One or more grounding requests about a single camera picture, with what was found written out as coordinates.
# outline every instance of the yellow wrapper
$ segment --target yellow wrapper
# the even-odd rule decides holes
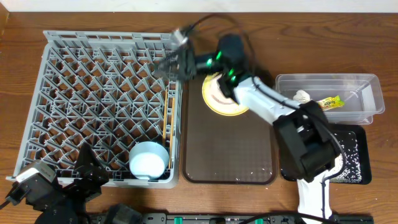
[[[344,102],[340,99],[340,96],[325,98],[318,101],[318,104],[323,111],[344,106]]]

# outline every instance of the black tray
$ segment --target black tray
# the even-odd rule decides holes
[[[350,124],[331,124],[331,129],[336,134],[336,138],[337,140],[339,140],[340,144],[342,146],[345,146],[343,149],[346,152],[348,161],[345,172],[352,174],[349,176],[352,177],[352,179],[331,179],[330,182],[339,184],[370,183],[372,181],[372,172],[369,161],[368,142],[366,141],[365,130],[359,125]],[[357,166],[354,162],[355,159],[359,160],[359,166]],[[283,170],[281,171],[281,174],[285,180],[296,181],[295,179],[285,175]]]

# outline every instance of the robotic arm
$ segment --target robotic arm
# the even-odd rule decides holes
[[[216,52],[199,56],[195,56],[193,46],[183,32],[176,30],[172,40],[178,50],[157,65],[156,73],[180,81],[220,73],[217,82],[222,94],[248,107],[273,126],[280,148],[281,167],[298,180],[298,211],[329,218],[327,177],[341,151],[328,130],[327,118],[318,103],[300,104],[265,85],[249,70],[244,45],[238,35],[222,37]]]

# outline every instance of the gray dish rack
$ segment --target gray dish rack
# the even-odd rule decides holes
[[[80,177],[73,168],[80,146],[87,142],[109,173],[107,186],[174,187],[182,85],[153,76],[154,64],[174,49],[170,35],[80,31],[44,35],[49,43],[16,168],[7,179],[15,180],[23,167],[41,159],[54,166],[62,184],[72,183]],[[157,180],[139,180],[129,171],[129,150],[142,141],[165,142],[169,150],[170,168]]]

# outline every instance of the white backdrop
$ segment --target white backdrop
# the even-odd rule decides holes
[[[398,12],[398,0],[0,0],[10,12]]]

